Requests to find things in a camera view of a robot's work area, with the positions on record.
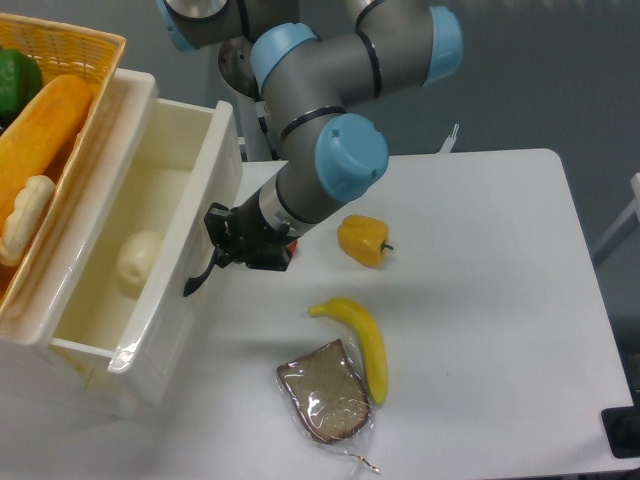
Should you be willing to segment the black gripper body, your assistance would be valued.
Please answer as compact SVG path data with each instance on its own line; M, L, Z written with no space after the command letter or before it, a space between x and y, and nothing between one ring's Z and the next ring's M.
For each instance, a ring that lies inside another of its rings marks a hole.
M251 269L284 272L291 261L289 245L293 238L287 222L272 227L262 215L257 199L234 207L227 220L234 261Z

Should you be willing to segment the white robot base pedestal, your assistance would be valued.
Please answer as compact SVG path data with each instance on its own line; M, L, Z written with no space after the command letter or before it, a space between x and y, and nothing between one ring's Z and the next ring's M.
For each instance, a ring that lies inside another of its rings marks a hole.
M218 68L224 83L236 96L246 160L281 160L279 138L270 126L271 115L251 68L252 47L244 37L224 41L218 54Z

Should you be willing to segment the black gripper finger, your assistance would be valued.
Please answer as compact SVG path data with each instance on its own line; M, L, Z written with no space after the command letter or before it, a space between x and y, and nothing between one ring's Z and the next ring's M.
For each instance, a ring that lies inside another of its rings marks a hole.
M231 263L241 264L246 261L243 242L218 243L215 245L215 253L215 264L220 268L226 268Z
M208 208L204 223L212 245L220 250L228 250L231 242L227 220L231 215L231 210L218 203L213 202Z

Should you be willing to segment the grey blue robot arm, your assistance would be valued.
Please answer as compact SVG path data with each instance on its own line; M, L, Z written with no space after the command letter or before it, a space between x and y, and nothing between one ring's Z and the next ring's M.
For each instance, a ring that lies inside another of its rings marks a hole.
M460 67L463 33L448 8L425 1L352 1L348 8L353 31L323 39L299 21L294 1L158 3L180 49L248 41L252 77L286 158L242 205L210 207L212 266L285 270L292 243L387 169L383 135L352 107Z

